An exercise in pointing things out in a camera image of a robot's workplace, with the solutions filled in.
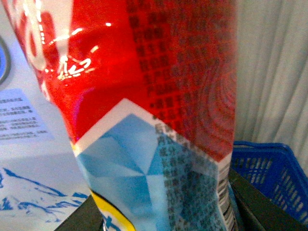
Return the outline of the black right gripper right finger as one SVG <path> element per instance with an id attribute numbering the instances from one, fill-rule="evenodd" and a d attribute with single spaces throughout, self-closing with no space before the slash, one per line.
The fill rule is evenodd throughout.
<path id="1" fill-rule="evenodd" d="M 246 231 L 306 231 L 308 228 L 278 208 L 234 170 L 229 180 Z"/>

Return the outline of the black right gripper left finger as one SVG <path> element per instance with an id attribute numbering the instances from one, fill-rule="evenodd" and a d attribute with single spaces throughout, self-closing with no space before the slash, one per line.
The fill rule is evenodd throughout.
<path id="1" fill-rule="evenodd" d="M 91 195 L 75 192 L 73 197 L 85 199 L 83 203 L 59 225 L 56 231 L 102 231 L 103 217 Z"/>

